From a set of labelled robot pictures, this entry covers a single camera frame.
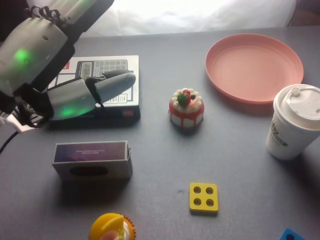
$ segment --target white cloth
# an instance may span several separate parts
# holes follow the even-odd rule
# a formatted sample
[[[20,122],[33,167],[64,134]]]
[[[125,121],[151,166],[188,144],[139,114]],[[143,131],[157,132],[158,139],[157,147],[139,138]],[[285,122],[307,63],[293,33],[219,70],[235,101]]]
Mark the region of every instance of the white cloth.
[[[82,37],[285,27],[295,5],[296,0],[115,0]]]

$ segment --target round plate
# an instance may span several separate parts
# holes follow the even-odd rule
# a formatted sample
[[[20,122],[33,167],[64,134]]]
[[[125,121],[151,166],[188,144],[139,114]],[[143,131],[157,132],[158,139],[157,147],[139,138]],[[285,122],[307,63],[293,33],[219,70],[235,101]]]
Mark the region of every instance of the round plate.
[[[304,68],[283,42],[260,34],[228,36],[211,47],[206,72],[223,94],[245,103],[272,103],[277,93],[300,84]]]

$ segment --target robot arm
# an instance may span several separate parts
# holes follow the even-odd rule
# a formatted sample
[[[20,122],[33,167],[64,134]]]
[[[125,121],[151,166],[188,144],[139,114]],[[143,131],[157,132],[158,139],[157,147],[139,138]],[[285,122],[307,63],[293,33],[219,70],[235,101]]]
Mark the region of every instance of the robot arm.
[[[53,0],[48,6],[26,9],[28,18],[0,48],[0,111],[10,114],[18,106],[23,122],[35,127],[28,119],[32,112],[43,117],[42,123],[72,118],[130,88],[135,75],[117,71],[44,91],[75,53],[80,35],[113,1]]]

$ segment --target paper cup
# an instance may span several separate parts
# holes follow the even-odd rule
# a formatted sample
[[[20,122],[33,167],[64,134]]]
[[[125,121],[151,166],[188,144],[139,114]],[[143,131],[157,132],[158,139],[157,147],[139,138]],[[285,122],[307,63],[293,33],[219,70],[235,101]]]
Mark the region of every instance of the paper cup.
[[[266,148],[277,159],[291,160],[320,135],[320,88],[294,84],[274,98]]]

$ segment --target strawberry cake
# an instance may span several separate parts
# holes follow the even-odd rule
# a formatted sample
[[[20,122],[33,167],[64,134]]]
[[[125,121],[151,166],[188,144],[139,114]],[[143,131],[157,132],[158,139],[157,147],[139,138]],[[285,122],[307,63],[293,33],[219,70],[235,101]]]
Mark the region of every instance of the strawberry cake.
[[[205,105],[192,88],[177,90],[169,103],[170,121],[183,128],[195,128],[204,116]]]

